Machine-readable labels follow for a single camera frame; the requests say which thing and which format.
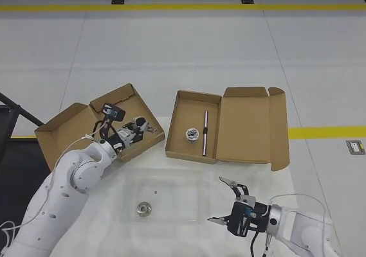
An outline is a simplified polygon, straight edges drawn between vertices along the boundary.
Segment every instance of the small round object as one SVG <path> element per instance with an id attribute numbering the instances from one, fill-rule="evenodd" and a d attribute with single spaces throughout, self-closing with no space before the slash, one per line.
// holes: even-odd
<path id="1" fill-rule="evenodd" d="M 151 213 L 151 205 L 148 202 L 141 202 L 137 206 L 137 214 L 140 217 L 147 217 Z"/>
<path id="2" fill-rule="evenodd" d="M 198 132 L 198 130 L 196 128 L 189 128 L 187 129 L 187 131 L 185 132 L 185 137 L 187 138 L 187 141 L 190 144 L 195 143 L 198 138 L 200 137 L 200 133 Z"/>

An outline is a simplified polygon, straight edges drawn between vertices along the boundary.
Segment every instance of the cardboard box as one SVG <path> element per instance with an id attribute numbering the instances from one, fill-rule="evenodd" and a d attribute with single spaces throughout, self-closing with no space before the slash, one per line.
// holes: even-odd
<path id="1" fill-rule="evenodd" d="M 133 85 L 127 84 L 91 101 L 89 105 L 74 103 L 35 130 L 35 135 L 50 170 L 54 168 L 55 162 L 67 146 L 85 134 L 93 132 L 95 123 L 104 117 L 101 110 L 106 102 L 115 103 L 125 110 L 124 120 L 122 122 L 115 121 L 113 124 L 114 128 L 121 127 L 137 116 L 144 117 L 151 126 L 157 128 L 155 134 L 144 133 L 142 141 L 121 152 L 118 155 L 119 160 L 123 162 L 129 161 L 165 139 L 164 130 L 154 115 L 152 115 L 150 109 L 146 106 Z M 69 150 L 83 149 L 90 142 L 91 140 L 89 139 L 81 140 L 70 147 Z"/>
<path id="2" fill-rule="evenodd" d="M 289 164 L 286 94 L 270 87 L 229 87 L 223 97 L 178 91 L 165 147 L 167 157 L 214 164 L 271 163 L 271 170 Z M 203 156 L 205 111 L 207 152 Z M 197 128 L 200 138 L 187 142 L 185 132 Z"/>

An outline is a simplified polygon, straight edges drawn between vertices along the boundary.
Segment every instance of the metal rod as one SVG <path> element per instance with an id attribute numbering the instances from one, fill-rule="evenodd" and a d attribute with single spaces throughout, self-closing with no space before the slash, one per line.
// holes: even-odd
<path id="1" fill-rule="evenodd" d="M 21 108 L 20 105 L 14 103 L 11 99 L 9 99 L 5 95 L 3 95 L 1 92 L 0 92 L 0 101 L 3 102 L 5 105 L 9 106 L 9 108 L 17 110 L 22 116 L 24 116 L 26 119 L 28 119 L 32 123 L 36 124 L 37 126 L 40 127 L 41 125 L 44 124 L 43 122 L 41 122 L 41 120 L 37 119 L 32 114 L 30 114 L 28 111 Z"/>
<path id="2" fill-rule="evenodd" d="M 208 111 L 205 112 L 205 116 L 204 116 L 204 130 L 203 130 L 203 134 L 204 134 L 204 141 L 203 141 L 203 156 L 206 156 L 207 153 L 207 132 L 208 132 Z"/>

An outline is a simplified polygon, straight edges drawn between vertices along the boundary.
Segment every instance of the small sign on floor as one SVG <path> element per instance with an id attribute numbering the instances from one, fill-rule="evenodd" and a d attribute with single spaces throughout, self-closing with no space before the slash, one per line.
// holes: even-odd
<path id="1" fill-rule="evenodd" d="M 349 147 L 350 154 L 353 155 L 365 154 L 364 146 L 360 140 L 346 140 L 345 142 Z"/>

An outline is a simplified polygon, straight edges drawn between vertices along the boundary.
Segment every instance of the floor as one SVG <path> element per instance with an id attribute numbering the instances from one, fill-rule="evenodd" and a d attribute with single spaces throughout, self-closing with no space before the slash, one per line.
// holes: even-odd
<path id="1" fill-rule="evenodd" d="M 366 125 L 366 12 L 0 13 L 0 91 L 40 120 L 127 82 L 159 117 L 178 89 L 263 85 L 285 90 L 289 127 Z M 34 129 L 20 118 L 14 135 Z M 289 169 L 297 193 L 326 203 L 343 255 L 360 257 L 366 155 L 345 140 L 291 140 Z"/>

